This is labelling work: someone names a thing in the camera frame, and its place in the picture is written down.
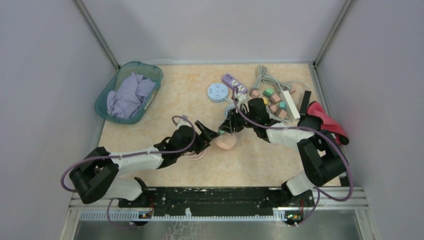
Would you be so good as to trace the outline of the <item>blue round socket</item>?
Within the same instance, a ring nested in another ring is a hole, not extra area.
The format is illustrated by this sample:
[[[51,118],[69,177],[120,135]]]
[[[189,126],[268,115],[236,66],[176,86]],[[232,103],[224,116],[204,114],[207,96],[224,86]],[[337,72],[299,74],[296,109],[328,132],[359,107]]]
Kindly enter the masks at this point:
[[[211,102],[222,103],[227,101],[229,89],[223,83],[213,83],[208,87],[206,93]]]

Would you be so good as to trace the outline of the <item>purple power strip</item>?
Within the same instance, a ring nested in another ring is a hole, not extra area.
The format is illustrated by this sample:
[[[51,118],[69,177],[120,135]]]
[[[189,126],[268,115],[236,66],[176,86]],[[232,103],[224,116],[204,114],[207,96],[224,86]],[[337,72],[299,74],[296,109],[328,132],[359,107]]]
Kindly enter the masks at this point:
[[[230,88],[231,90],[236,87],[239,93],[242,94],[247,94],[248,93],[248,88],[241,83],[240,81],[238,81],[235,77],[233,77],[232,75],[230,75],[229,73],[224,74],[221,77],[221,81],[224,85],[226,85],[228,88]]]

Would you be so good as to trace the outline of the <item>black power strip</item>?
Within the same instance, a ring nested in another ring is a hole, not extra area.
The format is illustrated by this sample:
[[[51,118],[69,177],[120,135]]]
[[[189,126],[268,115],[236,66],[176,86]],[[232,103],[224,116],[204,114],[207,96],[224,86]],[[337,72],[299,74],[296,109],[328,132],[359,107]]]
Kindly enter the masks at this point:
[[[311,98],[312,92],[309,90],[305,90],[303,94],[303,98],[300,104],[300,108],[298,110],[300,118],[304,118],[307,115],[308,108],[309,108],[309,102]]]

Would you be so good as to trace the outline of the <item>pink round socket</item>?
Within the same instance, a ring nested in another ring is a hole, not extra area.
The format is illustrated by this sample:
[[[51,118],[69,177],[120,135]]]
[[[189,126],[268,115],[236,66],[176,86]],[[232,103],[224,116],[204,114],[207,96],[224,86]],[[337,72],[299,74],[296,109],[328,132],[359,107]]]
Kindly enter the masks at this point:
[[[224,133],[223,135],[219,136],[215,140],[215,144],[218,148],[221,148],[223,150],[231,150],[233,149],[238,142],[237,136],[235,134],[230,133]]]

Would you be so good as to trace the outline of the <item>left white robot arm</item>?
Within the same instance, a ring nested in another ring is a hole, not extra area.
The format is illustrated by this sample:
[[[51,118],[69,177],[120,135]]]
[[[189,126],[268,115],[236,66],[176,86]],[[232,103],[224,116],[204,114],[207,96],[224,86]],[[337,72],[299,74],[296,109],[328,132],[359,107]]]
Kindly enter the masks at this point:
[[[124,178],[125,174],[163,169],[184,155],[199,155],[219,136],[200,121],[191,123],[181,117],[177,129],[161,142],[141,151],[123,153],[97,147],[86,159],[70,167],[65,175],[83,204],[109,198],[144,207],[150,200],[149,188],[140,177]]]

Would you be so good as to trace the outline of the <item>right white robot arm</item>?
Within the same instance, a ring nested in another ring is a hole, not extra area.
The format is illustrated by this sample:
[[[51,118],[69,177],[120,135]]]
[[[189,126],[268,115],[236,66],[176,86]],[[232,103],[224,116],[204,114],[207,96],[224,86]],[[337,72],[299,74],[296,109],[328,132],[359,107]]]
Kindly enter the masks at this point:
[[[347,160],[341,156],[332,134],[326,130],[288,126],[270,118],[262,98],[250,99],[229,110],[219,130],[233,134],[251,128],[256,136],[268,143],[281,144],[296,150],[303,170],[284,182],[281,199],[295,206],[304,192],[321,187],[347,170]]]

